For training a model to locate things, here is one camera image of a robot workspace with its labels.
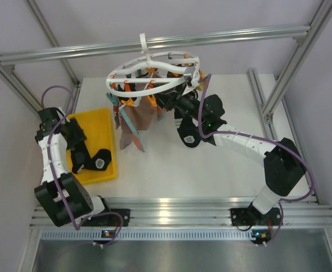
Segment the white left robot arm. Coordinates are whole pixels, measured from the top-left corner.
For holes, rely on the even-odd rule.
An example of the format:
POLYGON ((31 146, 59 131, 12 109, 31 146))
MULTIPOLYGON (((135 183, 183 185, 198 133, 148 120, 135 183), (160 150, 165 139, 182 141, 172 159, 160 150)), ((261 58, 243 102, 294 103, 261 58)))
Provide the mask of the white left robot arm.
POLYGON ((91 156, 86 135, 75 118, 61 108, 44 108, 35 141, 42 152, 43 176, 34 189, 35 197, 55 226, 61 227, 84 216, 98 224, 111 222, 113 212, 102 196, 92 197, 77 179, 82 170, 104 171, 111 152, 100 149, 91 156))

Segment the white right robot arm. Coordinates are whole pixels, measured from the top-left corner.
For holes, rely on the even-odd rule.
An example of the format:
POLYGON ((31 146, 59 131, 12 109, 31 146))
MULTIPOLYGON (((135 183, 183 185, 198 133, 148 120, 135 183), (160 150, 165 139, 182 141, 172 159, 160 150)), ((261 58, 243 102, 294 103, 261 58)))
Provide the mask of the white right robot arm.
POLYGON ((222 119, 225 113, 218 95, 198 97, 195 92, 182 95, 170 91, 156 95, 157 104, 167 111, 173 109, 180 138, 187 142, 194 138, 216 147, 225 147, 260 163, 265 185, 247 208, 235 209, 233 226, 266 226, 282 220, 276 205, 284 201, 305 175, 307 168, 301 161, 292 140, 273 141, 238 131, 222 119))

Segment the black patterned sock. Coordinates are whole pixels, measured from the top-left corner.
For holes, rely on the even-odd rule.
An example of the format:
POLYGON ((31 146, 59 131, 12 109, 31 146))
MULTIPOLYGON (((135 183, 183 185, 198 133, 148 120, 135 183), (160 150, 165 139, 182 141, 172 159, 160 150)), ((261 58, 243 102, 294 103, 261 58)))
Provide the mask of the black patterned sock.
POLYGON ((112 154, 107 149, 99 149, 91 156, 85 142, 80 142, 70 150, 72 173, 79 174, 82 170, 105 171, 112 161, 112 154))
POLYGON ((200 144, 201 137, 198 134, 197 127, 195 126, 192 117, 175 109, 174 124, 181 141, 186 147, 195 148, 200 144))

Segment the white round clip hanger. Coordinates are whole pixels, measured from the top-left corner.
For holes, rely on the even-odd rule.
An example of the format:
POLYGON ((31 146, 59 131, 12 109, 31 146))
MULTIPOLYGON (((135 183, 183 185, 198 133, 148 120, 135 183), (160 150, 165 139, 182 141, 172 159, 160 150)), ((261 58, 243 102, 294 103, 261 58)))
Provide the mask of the white round clip hanger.
POLYGON ((184 51, 150 53, 146 35, 139 35, 142 56, 115 68, 105 80, 108 91, 117 97, 141 97, 185 89, 183 74, 189 66, 200 70, 196 54, 184 51))

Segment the yellow beige sock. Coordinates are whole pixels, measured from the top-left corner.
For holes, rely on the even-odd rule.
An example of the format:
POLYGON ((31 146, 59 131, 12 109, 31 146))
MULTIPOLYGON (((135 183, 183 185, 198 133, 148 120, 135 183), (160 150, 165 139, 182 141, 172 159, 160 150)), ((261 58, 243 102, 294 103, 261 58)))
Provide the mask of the yellow beige sock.
POLYGON ((207 83, 207 74, 205 74, 202 70, 199 71, 199 74, 200 74, 200 82, 196 90, 202 92, 204 91, 207 83))

